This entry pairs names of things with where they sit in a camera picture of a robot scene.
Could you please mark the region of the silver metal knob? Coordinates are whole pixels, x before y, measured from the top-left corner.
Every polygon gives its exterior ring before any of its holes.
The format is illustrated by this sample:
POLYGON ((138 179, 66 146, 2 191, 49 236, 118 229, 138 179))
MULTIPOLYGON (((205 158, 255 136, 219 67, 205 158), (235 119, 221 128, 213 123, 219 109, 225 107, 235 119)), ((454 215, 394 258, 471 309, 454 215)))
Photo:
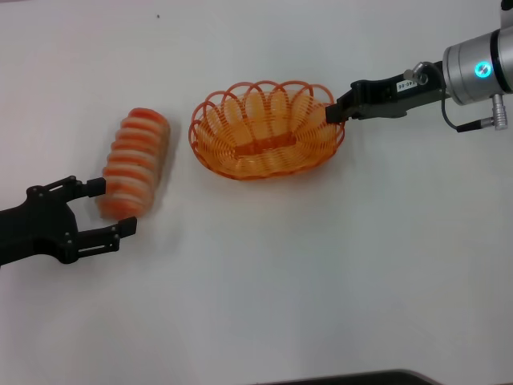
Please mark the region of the silver metal knob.
POLYGON ((408 69, 403 73, 404 80, 411 81, 417 85, 425 85, 428 82, 428 76, 424 73, 426 64, 418 63, 413 69, 408 69))

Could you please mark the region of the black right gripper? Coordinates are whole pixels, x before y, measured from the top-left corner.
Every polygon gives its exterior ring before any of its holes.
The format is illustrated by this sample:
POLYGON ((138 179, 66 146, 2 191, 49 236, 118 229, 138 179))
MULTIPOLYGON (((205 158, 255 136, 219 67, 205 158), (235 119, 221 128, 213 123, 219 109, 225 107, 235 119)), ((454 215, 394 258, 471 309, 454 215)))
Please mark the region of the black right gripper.
POLYGON ((397 119, 413 108, 439 102, 443 81, 432 67, 422 72, 427 76, 423 85, 406 79, 404 74, 383 80, 360 80, 351 90, 325 108, 327 123, 374 118, 397 119))

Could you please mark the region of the orange striped bread loaf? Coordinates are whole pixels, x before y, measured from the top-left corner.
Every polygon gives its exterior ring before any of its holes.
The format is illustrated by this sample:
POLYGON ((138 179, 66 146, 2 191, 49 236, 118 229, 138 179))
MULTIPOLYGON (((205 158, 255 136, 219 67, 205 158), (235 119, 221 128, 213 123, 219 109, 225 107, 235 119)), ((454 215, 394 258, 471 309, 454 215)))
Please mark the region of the orange striped bread loaf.
POLYGON ((119 221, 151 210, 170 136, 169 122, 149 108, 136 107, 121 121, 103 168, 106 193, 97 200, 102 217, 119 221))

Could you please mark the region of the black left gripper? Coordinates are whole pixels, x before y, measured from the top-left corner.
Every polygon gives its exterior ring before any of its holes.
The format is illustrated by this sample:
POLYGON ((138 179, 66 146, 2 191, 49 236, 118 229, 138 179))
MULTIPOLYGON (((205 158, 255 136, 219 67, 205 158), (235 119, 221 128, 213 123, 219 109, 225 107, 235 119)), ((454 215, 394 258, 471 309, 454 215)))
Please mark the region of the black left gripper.
POLYGON ((75 176, 28 188, 22 204, 0 210, 0 266, 39 254, 71 264, 80 258, 117 252, 121 239, 136 233, 136 217, 78 231, 68 206, 69 201, 102 196, 106 190, 103 177, 82 182, 75 176))

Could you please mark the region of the orange woven plastic basket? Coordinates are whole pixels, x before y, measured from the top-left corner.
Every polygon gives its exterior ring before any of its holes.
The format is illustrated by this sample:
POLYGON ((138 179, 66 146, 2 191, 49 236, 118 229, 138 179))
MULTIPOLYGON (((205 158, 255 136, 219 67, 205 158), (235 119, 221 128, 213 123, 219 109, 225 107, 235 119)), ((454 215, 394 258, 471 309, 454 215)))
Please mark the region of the orange woven plastic basket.
POLYGON ((192 113, 188 141, 208 170, 233 180, 263 180, 317 168, 345 139, 344 124, 329 124, 335 101, 315 83, 239 82, 214 91, 192 113))

